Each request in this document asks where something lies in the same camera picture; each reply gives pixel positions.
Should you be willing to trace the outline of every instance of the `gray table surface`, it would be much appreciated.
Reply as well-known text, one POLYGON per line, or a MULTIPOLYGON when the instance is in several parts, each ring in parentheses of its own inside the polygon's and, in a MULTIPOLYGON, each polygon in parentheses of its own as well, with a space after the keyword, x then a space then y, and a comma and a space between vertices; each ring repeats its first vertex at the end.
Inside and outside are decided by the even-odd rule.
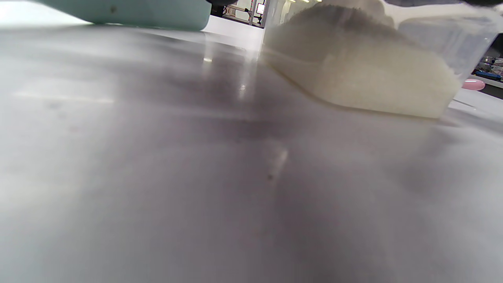
POLYGON ((501 282, 496 98, 425 121, 211 34, 0 39, 0 282, 501 282))

